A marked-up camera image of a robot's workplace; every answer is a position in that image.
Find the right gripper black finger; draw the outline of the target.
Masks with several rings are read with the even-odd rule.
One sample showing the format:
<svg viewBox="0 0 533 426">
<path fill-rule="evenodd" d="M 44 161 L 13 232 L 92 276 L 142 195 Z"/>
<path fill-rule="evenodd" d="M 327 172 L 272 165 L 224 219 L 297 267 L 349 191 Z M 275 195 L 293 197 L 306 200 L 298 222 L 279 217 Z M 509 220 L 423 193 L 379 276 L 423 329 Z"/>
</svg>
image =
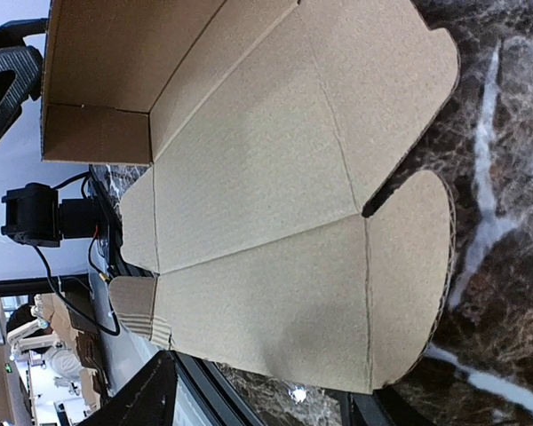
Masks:
<svg viewBox="0 0 533 426">
<path fill-rule="evenodd" d="M 159 351 L 83 426 L 167 426 L 173 424 L 178 374 L 169 351 Z"/>
</svg>

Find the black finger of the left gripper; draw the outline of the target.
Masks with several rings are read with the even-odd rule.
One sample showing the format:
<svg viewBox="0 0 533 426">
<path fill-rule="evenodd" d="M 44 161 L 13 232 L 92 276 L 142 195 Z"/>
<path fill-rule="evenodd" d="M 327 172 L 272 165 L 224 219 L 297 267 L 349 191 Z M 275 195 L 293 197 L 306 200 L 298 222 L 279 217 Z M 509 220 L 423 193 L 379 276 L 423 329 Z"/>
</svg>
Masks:
<svg viewBox="0 0 533 426">
<path fill-rule="evenodd" d="M 0 26 L 0 139 L 20 117 L 22 104 L 41 96 L 43 55 L 24 38 L 45 33 L 48 23 L 41 18 Z"/>
</svg>

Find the brown cardboard box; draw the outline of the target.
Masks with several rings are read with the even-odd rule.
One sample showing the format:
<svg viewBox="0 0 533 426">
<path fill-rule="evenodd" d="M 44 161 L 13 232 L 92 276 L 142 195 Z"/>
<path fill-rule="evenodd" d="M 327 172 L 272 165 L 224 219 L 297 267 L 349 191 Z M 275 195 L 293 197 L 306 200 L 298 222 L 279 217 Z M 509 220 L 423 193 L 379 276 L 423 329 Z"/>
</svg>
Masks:
<svg viewBox="0 0 533 426">
<path fill-rule="evenodd" d="M 421 170 L 369 212 L 455 89 L 411 1 L 54 1 L 48 162 L 143 165 L 118 319 L 152 344 L 369 394 L 422 358 L 454 208 Z"/>
</svg>

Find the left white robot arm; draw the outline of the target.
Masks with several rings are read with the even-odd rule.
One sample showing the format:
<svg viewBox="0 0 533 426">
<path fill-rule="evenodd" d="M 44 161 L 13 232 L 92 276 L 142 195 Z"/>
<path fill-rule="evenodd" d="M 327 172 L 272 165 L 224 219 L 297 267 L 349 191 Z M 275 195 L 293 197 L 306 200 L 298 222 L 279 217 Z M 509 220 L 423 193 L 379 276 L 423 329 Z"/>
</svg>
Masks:
<svg viewBox="0 0 533 426">
<path fill-rule="evenodd" d="M 0 26 L 0 140 L 22 113 L 22 104 L 37 100 L 42 93 L 43 56 L 27 45 L 24 38 L 46 32 L 48 19 L 11 20 Z M 59 199 L 59 189 L 76 180 L 87 180 L 91 174 L 83 172 L 51 187 L 30 183 L 10 190 L 2 198 L 5 223 L 0 234 L 10 240 L 33 248 L 46 270 L 50 291 L 66 307 L 83 320 L 107 335 L 121 332 L 116 316 L 112 328 L 79 310 L 61 293 L 61 285 L 54 282 L 52 269 L 42 248 L 57 248 L 64 239 L 95 239 L 98 235 L 99 208 L 90 198 Z"/>
</svg>

